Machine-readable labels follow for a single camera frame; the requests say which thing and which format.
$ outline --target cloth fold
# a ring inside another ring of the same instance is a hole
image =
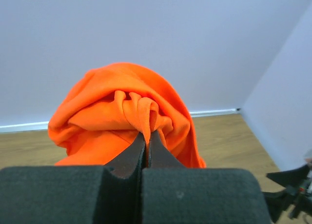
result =
[[[164,146],[189,168],[206,167],[197,150],[192,118],[173,87],[132,63],[90,70],[68,93],[48,125],[66,148],[56,165],[105,165],[143,133],[159,131]]]

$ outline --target white baseboard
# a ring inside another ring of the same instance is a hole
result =
[[[217,111],[190,112],[192,118],[234,114],[234,113],[239,113],[239,111],[237,109],[229,109],[229,110],[217,110]],[[0,126],[0,133],[46,130],[48,129],[48,123],[49,122],[38,122],[38,123],[25,123],[25,124]]]

